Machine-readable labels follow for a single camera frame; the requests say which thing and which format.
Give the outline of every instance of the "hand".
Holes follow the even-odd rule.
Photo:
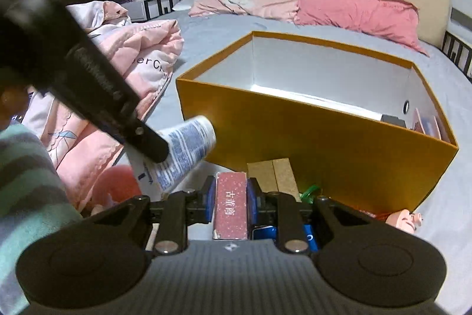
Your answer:
[[[8,86],[0,96],[0,130],[6,129],[13,115],[26,112],[28,91],[22,86]]]

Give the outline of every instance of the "open box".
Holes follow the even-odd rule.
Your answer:
[[[458,151],[416,65],[366,48],[253,31],[176,84],[184,118],[214,125],[208,161],[247,171],[247,163],[289,158],[300,191],[316,184],[374,213],[414,210]],[[435,117],[442,140],[410,129],[416,108]]]

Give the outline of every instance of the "bed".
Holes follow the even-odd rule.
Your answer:
[[[447,261],[448,275],[437,302],[448,312],[459,315],[472,306],[472,192],[469,189],[472,169],[468,167],[472,158],[472,131],[468,127],[472,119],[472,85],[441,51],[445,47],[450,0],[407,1],[419,9],[418,37],[430,57],[387,40],[336,27],[296,26],[254,16],[190,18],[188,11],[173,12],[172,17],[178,20],[185,44],[175,65],[173,80],[147,122],[154,130],[180,123],[183,118],[175,78],[252,30],[287,32],[359,45],[416,63],[438,98],[460,148],[436,188],[418,208],[425,222],[417,231],[417,236],[436,246]],[[222,167],[203,162],[179,189],[201,185],[207,175],[219,170]],[[190,231],[190,237],[208,235],[205,230],[197,233]]]

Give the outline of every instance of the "white pillow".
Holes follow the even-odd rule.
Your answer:
[[[177,3],[172,10],[174,11],[183,11],[183,10],[190,10],[194,5],[196,0],[181,0]]]

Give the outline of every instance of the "black metal railing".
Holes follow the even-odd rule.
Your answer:
[[[441,51],[464,73],[472,83],[472,48],[449,31],[444,34]]]

